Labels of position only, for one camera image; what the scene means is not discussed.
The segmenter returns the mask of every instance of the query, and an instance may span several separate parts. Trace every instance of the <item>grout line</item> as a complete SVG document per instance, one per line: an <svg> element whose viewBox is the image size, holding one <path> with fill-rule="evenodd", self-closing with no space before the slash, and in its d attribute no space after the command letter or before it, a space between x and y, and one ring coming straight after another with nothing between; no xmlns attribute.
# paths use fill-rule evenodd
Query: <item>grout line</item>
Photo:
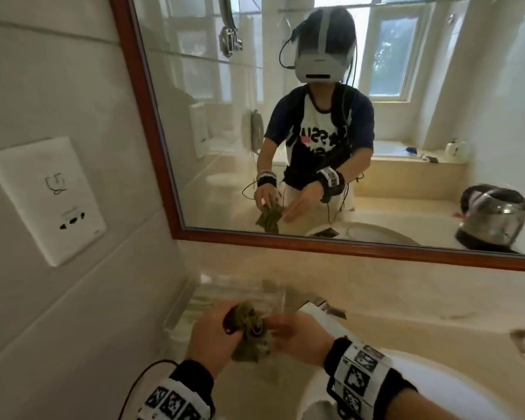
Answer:
<svg viewBox="0 0 525 420"><path fill-rule="evenodd" d="M139 225L134 228L125 238L123 238L112 250L110 250L103 258L101 258L96 264L94 264L87 272L85 272L79 279L77 279L68 289L66 289L59 297L52 301L48 306L46 306L40 313L38 313L12 340L7 342L0 349L0 357L2 354L7 352L7 350L15 345L15 343L20 340L24 335L26 335L39 321L45 317L50 311L54 310L62 301L85 281L85 279L94 273L99 267L101 267L113 254L115 254L120 247L122 247L128 240L130 240L135 234L137 234L142 227L144 227L158 212L163 211L163 207L160 206L155 209L150 215L146 217Z"/></svg>
<svg viewBox="0 0 525 420"><path fill-rule="evenodd" d="M31 25L24 25L24 24L21 24L21 23L13 23L13 22L8 22L6 20L0 20L0 28L20 29L22 31L34 32L35 34L53 35L53 36L57 36L57 37L70 38L72 40L84 40L84 41L91 41L91 42L102 42L104 44L120 46L119 41L111 41L111 40L107 40L105 38L92 37L92 36L88 36L88 35L72 34L70 32L56 31L54 29L42 28L42 27L31 26Z"/></svg>
<svg viewBox="0 0 525 420"><path fill-rule="evenodd" d="M146 52L151 51L152 53L167 54L167 55L175 56L175 57L186 57L188 59L206 60L208 62L222 63L224 65L230 65L230 66L244 66L244 67L252 68L252 69L263 69L262 66L250 65L247 63L229 62L227 60L215 59L213 57L195 56L194 54L179 53L178 51L165 50L163 48L147 48L146 44L144 44L144 48Z"/></svg>

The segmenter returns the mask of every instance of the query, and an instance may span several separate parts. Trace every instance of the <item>t-shirt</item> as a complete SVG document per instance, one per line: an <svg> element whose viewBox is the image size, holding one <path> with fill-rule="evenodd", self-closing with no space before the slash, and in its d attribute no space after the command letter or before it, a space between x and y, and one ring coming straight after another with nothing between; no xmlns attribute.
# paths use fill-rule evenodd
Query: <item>t-shirt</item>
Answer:
<svg viewBox="0 0 525 420"><path fill-rule="evenodd" d="M330 110L319 109L306 88L307 91L303 92L298 87L282 97L272 112L265 133L265 137L277 145L286 141L288 163L292 168L314 171L324 156L344 139L349 143L350 153L364 147L373 149L375 125L373 106L368 97L351 88L353 98L347 118L341 121L343 126L336 127L332 115L343 118L342 103L350 103L348 98L343 99L344 84L336 84ZM295 108L299 103L303 103L303 109Z"/></svg>

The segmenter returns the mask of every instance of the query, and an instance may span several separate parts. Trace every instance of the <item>white outlet plate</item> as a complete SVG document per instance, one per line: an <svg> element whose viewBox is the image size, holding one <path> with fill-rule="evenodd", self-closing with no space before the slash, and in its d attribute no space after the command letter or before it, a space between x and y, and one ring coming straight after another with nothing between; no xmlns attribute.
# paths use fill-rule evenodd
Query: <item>white outlet plate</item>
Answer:
<svg viewBox="0 0 525 420"><path fill-rule="evenodd" d="M68 137L1 150L0 185L53 267L107 229Z"/></svg>

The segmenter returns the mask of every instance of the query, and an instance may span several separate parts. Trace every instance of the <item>mirror frame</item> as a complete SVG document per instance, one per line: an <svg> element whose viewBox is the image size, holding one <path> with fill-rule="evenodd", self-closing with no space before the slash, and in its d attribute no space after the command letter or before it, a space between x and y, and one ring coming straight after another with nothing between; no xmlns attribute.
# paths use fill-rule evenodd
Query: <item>mirror frame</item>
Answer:
<svg viewBox="0 0 525 420"><path fill-rule="evenodd" d="M173 239L525 271L525 256L465 252L426 246L325 241L308 237L269 236L252 232L209 230L185 226L171 173L171 162L158 117L140 30L135 21L132 0L110 0L110 2Z"/></svg>

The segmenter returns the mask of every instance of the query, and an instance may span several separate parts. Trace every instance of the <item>window frame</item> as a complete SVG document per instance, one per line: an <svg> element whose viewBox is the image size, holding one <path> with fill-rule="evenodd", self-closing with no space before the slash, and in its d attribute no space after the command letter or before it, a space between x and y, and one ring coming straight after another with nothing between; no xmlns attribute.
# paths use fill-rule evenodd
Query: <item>window frame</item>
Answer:
<svg viewBox="0 0 525 420"><path fill-rule="evenodd" d="M362 71L359 77L358 88L373 102L410 102L414 88L414 78L420 64L421 49L426 38L426 29L430 17L430 5L424 3L401 5L376 6L370 12L368 32L365 38L365 46L362 54ZM401 92L398 96L371 96L371 80L373 75L373 62L375 51L381 31L381 23L384 20L397 18L418 18L410 54L406 63L406 71L403 77Z"/></svg>

